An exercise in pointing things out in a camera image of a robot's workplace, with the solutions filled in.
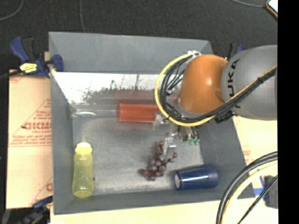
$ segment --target yellow tag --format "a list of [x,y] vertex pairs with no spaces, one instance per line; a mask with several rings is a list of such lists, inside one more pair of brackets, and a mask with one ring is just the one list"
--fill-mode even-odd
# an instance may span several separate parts
[[37,64],[35,63],[24,63],[20,66],[20,70],[24,71],[25,73],[30,73],[33,71],[37,71]]

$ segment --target blue clamp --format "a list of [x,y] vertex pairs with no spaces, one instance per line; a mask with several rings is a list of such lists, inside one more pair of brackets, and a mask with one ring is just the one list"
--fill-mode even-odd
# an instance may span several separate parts
[[43,218],[48,219],[49,209],[46,207],[47,204],[53,202],[53,196],[46,197],[32,205],[33,212],[25,216],[22,220],[16,224],[36,224]]
[[32,41],[32,38],[22,39],[21,36],[18,36],[10,42],[10,49],[21,60],[20,70],[25,75],[49,78],[48,64],[54,64],[56,71],[64,71],[64,63],[60,55],[54,55],[49,61],[44,61],[42,56],[35,59],[32,52]]

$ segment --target gray bin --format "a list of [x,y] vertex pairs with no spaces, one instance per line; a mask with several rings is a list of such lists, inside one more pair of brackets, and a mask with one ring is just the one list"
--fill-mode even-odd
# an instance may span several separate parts
[[[70,84],[61,82],[67,77],[77,77],[78,72],[87,73],[82,77],[91,72],[99,77],[103,73],[107,76],[156,75],[168,62],[189,50],[212,53],[208,41],[50,32],[49,43],[50,56],[60,54],[65,65],[65,72],[51,76],[55,214],[220,200],[230,181],[246,165],[232,119],[220,124],[210,121],[201,126],[200,146],[177,141],[178,159],[167,167],[164,177],[150,182],[137,170],[146,166],[155,141],[162,139],[167,130],[162,127],[154,131],[149,123],[118,122],[117,102],[113,99],[108,101],[108,106],[104,105],[105,98],[96,104],[71,101],[65,88]],[[89,88],[82,87],[82,90],[90,94]],[[96,117],[72,115],[80,109],[101,111]],[[95,160],[96,188],[93,196],[86,199],[75,198],[71,193],[74,146],[80,141],[91,143]],[[172,183],[175,170],[203,163],[216,166],[217,187],[175,190]],[[253,197],[252,187],[242,197]]]

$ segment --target cardboard sheet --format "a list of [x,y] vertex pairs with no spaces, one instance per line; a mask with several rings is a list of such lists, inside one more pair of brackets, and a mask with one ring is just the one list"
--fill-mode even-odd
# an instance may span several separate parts
[[9,79],[6,208],[27,208],[53,193],[50,80]]

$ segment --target yellow cable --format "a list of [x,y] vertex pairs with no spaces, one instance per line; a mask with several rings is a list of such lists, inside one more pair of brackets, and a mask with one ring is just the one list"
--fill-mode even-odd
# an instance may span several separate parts
[[235,202],[237,200],[237,198],[244,191],[244,189],[257,177],[262,176],[264,173],[269,172],[270,170],[276,168],[277,164],[278,164],[278,162],[274,161],[272,164],[254,172],[238,186],[238,188],[234,191],[232,196],[229,198],[229,200],[224,208],[224,212],[222,214],[222,219],[221,219],[220,224],[224,224],[224,220],[227,216],[228,208],[232,205],[233,202]]
[[[160,100],[159,100],[159,95],[158,95],[158,88],[159,88],[159,84],[160,84],[160,80],[162,79],[162,76],[164,75],[164,73],[171,67],[173,66],[175,63],[179,62],[180,60],[182,59],[185,59],[189,56],[193,56],[193,54],[185,54],[185,55],[182,55],[176,59],[174,59],[173,61],[171,61],[170,63],[168,63],[164,69],[161,71],[161,73],[159,74],[158,78],[157,78],[157,81],[156,81],[156,86],[155,86],[155,90],[154,90],[154,96],[155,96],[155,100],[156,100],[156,104],[159,108],[159,110],[161,111],[161,113],[167,117],[171,122],[175,123],[176,125],[179,125],[179,126],[185,126],[185,127],[193,127],[193,126],[199,126],[199,125],[202,125],[210,120],[212,120],[213,118],[215,118],[215,115],[214,116],[211,116],[209,118],[206,118],[206,119],[203,119],[203,120],[200,120],[200,121],[196,121],[196,122],[193,122],[193,123],[183,123],[183,122],[180,122],[176,119],[174,119],[173,117],[171,117],[165,110],[164,108],[162,107],[161,103],[160,103]],[[271,69],[269,69],[268,71],[266,71],[264,74],[274,70],[277,68],[277,64],[275,66],[273,66]],[[254,81],[252,81],[249,85],[247,85],[246,87],[244,87],[241,91],[239,91],[238,93],[236,93],[233,97],[231,97],[228,101],[234,99],[236,96],[238,96],[240,93],[242,93],[245,89],[247,89],[249,86],[251,86],[256,80],[258,80],[260,77],[262,77],[264,74],[262,74],[261,76],[259,76],[257,79],[255,79]]]

